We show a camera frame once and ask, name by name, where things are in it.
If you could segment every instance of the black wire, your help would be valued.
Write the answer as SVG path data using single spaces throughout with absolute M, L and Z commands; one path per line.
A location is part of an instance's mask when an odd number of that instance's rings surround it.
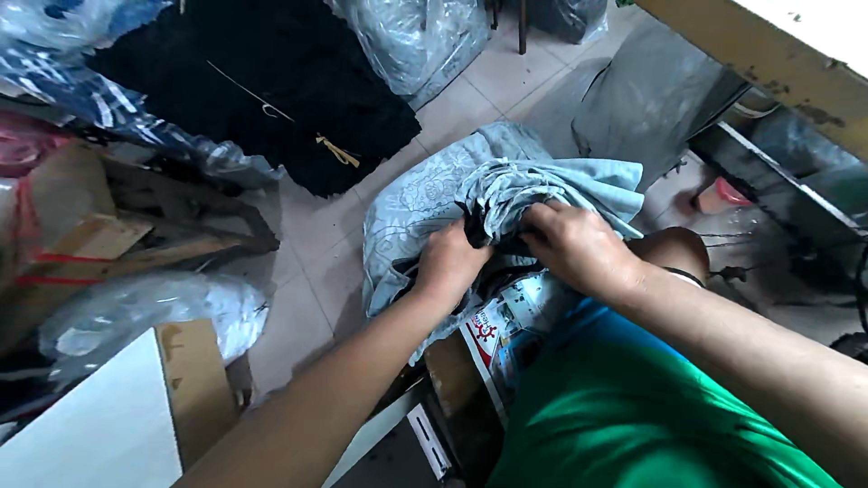
M 865 315 L 865 296 L 868 295 L 868 290 L 865 289 L 865 284 L 862 281 L 865 263 L 868 263 L 868 244 L 865 244 L 862 257 L 859 258 L 859 263 L 856 266 L 856 282 L 854 283 L 856 287 L 856 308 L 859 310 L 859 322 L 862 324 L 862 330 L 868 333 L 868 316 Z

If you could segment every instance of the newspaper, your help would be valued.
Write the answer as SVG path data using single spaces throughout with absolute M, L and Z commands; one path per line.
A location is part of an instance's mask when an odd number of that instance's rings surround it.
M 533 364 L 552 327 L 578 298 L 557 278 L 539 274 L 503 290 L 462 327 L 504 424 L 522 372 Z

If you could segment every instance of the green fabric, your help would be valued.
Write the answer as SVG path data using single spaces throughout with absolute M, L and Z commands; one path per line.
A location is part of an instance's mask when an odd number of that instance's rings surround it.
M 548 354 L 522 376 L 488 486 L 838 484 L 686 360 L 598 342 Z

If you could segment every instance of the red plastic bag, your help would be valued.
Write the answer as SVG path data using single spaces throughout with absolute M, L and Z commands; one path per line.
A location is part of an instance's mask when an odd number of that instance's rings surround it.
M 27 175 L 70 139 L 46 121 L 0 110 L 0 178 Z

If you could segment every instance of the knee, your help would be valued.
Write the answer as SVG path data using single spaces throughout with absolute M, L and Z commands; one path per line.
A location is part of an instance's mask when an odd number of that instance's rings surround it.
M 689 228 L 670 227 L 661 230 L 659 233 L 661 243 L 671 245 L 672 247 L 685 248 L 693 250 L 697 254 L 708 256 L 705 247 L 705 242 L 699 234 Z
M 670 227 L 659 232 L 661 246 L 668 250 L 667 254 L 678 255 L 697 266 L 696 271 L 706 274 L 709 267 L 708 250 L 699 234 L 689 228 Z
M 666 228 L 628 245 L 637 256 L 657 266 L 677 267 L 703 281 L 708 275 L 705 243 L 688 228 Z

